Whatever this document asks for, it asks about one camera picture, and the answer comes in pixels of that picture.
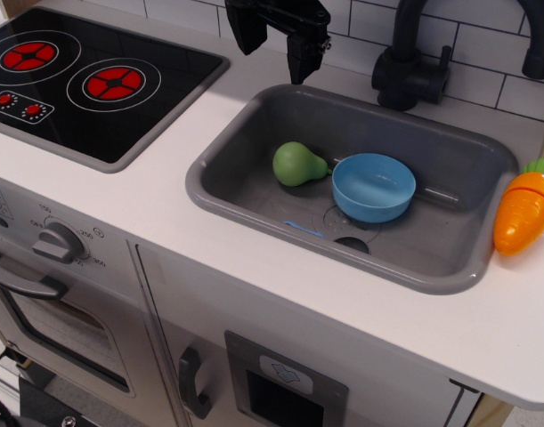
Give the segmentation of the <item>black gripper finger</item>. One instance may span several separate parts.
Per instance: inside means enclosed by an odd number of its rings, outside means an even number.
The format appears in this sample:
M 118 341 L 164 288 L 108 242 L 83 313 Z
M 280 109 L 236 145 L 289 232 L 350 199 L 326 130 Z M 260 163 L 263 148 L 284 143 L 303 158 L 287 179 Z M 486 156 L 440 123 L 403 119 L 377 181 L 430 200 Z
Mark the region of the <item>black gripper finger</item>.
M 321 67 L 326 50 L 325 38 L 307 38 L 297 33 L 287 38 L 288 70 L 291 84 L 301 85 Z
M 251 9 L 227 8 L 227 18 L 238 47 L 249 55 L 267 40 L 267 24 Z

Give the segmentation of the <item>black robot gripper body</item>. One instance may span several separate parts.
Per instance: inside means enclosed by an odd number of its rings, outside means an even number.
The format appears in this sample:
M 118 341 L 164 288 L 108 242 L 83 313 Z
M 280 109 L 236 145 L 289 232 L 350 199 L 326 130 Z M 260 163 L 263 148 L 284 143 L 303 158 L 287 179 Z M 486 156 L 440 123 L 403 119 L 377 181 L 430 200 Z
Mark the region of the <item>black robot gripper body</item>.
M 267 27 L 286 36 L 297 33 L 307 38 L 329 40 L 327 26 L 330 14 L 320 1 L 225 1 L 225 9 L 256 11 Z

